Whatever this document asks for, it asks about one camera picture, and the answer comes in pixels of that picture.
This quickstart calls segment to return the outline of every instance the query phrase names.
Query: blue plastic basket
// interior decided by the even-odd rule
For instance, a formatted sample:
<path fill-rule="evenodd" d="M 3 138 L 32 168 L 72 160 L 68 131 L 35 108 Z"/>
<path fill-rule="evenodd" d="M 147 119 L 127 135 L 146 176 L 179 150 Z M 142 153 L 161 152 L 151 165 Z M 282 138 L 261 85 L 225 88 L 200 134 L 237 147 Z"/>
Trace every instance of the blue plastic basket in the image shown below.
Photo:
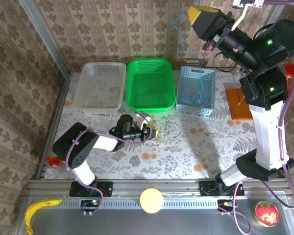
<path fill-rule="evenodd" d="M 216 72 L 209 69 L 192 68 L 188 66 L 182 66 L 180 72 L 180 78 L 178 81 L 178 89 L 176 96 L 176 110 L 180 112 L 200 114 L 209 116 L 215 108 L 215 76 Z M 202 105 L 193 105 L 187 101 L 192 102 L 196 100 L 201 91 L 202 79 L 204 84 L 204 90 L 201 100 Z"/>

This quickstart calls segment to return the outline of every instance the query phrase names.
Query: red object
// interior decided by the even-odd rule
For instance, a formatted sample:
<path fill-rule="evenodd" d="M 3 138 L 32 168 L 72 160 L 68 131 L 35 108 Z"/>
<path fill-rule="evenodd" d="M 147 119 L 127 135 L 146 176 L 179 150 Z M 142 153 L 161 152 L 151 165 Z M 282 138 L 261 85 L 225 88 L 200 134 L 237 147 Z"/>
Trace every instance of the red object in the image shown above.
<path fill-rule="evenodd" d="M 47 160 L 48 164 L 53 167 L 55 167 L 61 163 L 61 159 L 58 158 L 57 156 L 46 157 L 46 160 Z"/>
<path fill-rule="evenodd" d="M 255 207 L 255 216 L 258 223 L 265 227 L 273 227 L 279 223 L 280 213 L 271 202 L 262 201 Z"/>
<path fill-rule="evenodd" d="M 285 72 L 287 72 L 290 76 L 294 77 L 294 64 L 287 64 L 285 67 Z"/>

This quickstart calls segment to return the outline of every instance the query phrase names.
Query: blue cable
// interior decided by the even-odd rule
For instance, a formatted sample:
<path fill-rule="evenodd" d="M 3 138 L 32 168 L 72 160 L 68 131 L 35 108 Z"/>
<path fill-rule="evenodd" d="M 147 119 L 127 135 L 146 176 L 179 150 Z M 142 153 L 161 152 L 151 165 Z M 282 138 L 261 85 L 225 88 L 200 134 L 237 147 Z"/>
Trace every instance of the blue cable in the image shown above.
<path fill-rule="evenodd" d="M 181 37 L 181 39 L 182 39 L 182 43 L 181 43 L 181 45 L 182 45 L 182 50 L 183 50 L 184 52 L 186 52 L 186 53 L 189 53 L 189 54 L 193 55 L 193 56 L 197 59 L 197 61 L 198 61 L 198 67 L 201 68 L 201 66 L 200 66 L 200 60 L 199 60 L 198 56 L 197 56 L 195 53 L 193 53 L 193 52 L 191 52 L 191 51 L 188 51 L 188 50 L 186 50 L 186 49 L 184 48 L 184 41 L 185 41 L 185 39 L 184 39 L 184 37 L 183 37 L 181 31 L 180 31 L 180 30 L 178 29 L 178 27 L 176 27 L 176 25 L 175 25 L 175 22 L 177 22 L 177 21 L 180 19 L 180 17 L 181 17 L 182 15 L 186 14 L 186 13 L 187 13 L 186 11 L 182 12 L 182 13 L 181 13 L 181 14 L 180 14 L 180 15 L 179 15 L 179 16 L 178 16 L 178 17 L 172 22 L 172 25 L 173 25 L 173 27 L 177 30 L 178 34 L 180 35 L 180 37 Z M 202 104 L 200 104 L 200 102 L 201 102 L 201 97 L 202 97 L 202 93 L 203 93 L 203 90 L 204 90 L 204 83 L 202 82 L 202 79 L 201 79 L 201 77 L 200 77 L 200 73 L 199 73 L 198 78 L 199 78 L 200 83 L 201 83 L 201 91 L 200 91 L 200 94 L 199 94 L 199 100 L 198 100 L 198 103 L 195 104 L 194 102 L 190 102 L 190 101 L 188 101 L 188 100 L 185 100 L 185 99 L 183 98 L 183 94 L 182 94 L 182 100 L 183 100 L 183 101 L 185 101 L 185 102 L 187 102 L 187 103 L 191 103 L 191 104 L 193 104 L 193 105 L 195 105 L 195 106 L 202 105 Z"/>

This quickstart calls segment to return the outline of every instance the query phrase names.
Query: floral tablecloth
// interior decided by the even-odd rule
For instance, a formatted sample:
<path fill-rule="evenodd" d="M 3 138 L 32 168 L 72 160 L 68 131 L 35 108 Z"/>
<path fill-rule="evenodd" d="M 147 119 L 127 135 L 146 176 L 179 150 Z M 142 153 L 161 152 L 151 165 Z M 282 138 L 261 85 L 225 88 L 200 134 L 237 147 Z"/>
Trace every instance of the floral tablecloth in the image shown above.
<path fill-rule="evenodd" d="M 116 115 L 94 115 L 75 109 L 72 103 L 79 76 L 80 73 L 71 74 L 56 140 L 76 122 L 108 131 L 122 114 L 134 116 L 126 105 L 126 91 Z M 176 88 L 178 78 L 179 71 L 174 71 Z M 256 146 L 253 121 L 231 120 L 225 88 L 239 87 L 239 79 L 238 70 L 217 71 L 216 104 L 209 117 L 181 113 L 175 107 L 166 113 L 151 114 L 152 123 L 161 132 L 160 138 L 140 146 L 126 144 L 117 152 L 93 149 L 87 158 L 91 170 L 101 179 L 214 178 L 234 164 L 237 157 Z M 70 176 L 62 167 L 56 167 L 48 168 L 45 178 Z"/>

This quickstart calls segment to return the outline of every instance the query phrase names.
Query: green plastic basket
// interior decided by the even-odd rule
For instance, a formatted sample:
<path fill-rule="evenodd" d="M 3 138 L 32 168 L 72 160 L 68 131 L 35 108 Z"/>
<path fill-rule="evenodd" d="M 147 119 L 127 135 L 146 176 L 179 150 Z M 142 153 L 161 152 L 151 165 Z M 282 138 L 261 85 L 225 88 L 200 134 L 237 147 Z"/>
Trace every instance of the green plastic basket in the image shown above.
<path fill-rule="evenodd" d="M 161 113 L 175 104 L 171 63 L 166 59 L 134 60 L 127 66 L 126 102 L 134 111 Z"/>

